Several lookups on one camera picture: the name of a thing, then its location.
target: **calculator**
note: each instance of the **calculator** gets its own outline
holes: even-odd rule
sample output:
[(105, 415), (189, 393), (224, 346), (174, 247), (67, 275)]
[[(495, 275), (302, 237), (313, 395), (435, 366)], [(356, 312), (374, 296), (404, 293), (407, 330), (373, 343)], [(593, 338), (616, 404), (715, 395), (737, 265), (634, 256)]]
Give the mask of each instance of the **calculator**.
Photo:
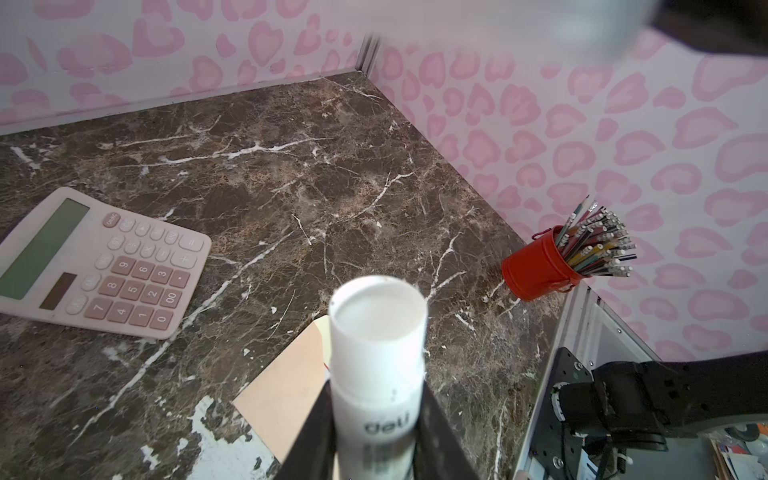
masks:
[(0, 312), (166, 339), (209, 252), (207, 235), (62, 187), (0, 243)]

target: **pencil holder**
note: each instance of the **pencil holder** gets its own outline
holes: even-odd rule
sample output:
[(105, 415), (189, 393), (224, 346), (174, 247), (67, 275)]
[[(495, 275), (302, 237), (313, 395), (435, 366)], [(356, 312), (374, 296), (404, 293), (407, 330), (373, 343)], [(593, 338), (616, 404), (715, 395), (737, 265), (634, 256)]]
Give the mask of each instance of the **pencil holder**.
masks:
[(563, 260), (554, 244), (554, 236), (562, 229), (545, 230), (531, 237), (534, 242), (502, 262), (502, 275), (510, 290), (530, 302), (547, 293), (570, 292), (586, 276), (579, 275)]

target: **wall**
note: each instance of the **wall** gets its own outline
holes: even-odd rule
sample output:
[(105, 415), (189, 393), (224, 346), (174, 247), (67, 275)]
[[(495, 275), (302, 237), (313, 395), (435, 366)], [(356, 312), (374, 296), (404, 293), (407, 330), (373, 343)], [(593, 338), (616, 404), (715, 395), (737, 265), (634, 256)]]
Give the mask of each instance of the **wall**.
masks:
[(666, 360), (768, 349), (768, 61), (652, 31), (611, 67), (382, 46), (372, 80), (521, 237), (597, 194), (640, 258), (603, 299)]
[(323, 0), (0, 5), (0, 125), (353, 67)]

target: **envelope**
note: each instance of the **envelope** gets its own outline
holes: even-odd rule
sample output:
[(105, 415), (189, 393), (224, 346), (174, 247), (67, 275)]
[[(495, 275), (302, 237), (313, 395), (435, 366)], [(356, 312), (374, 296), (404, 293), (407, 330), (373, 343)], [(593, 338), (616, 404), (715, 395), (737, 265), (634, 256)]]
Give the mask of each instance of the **envelope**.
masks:
[(306, 327), (234, 401), (280, 463), (329, 378), (330, 358), (330, 324), (325, 315)]

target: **deli logo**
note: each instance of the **deli logo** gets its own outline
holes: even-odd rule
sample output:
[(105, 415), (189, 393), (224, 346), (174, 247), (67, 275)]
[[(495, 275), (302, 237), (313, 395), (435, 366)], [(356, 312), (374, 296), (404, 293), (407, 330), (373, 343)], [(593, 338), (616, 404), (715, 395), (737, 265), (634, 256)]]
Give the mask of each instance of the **deli logo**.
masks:
[(405, 428), (408, 425), (409, 419), (410, 414), (406, 412), (406, 416), (404, 418), (399, 416), (397, 419), (389, 420), (387, 422), (368, 422), (365, 424), (366, 433), (368, 435), (376, 435), (377, 433), (392, 433), (396, 429)]

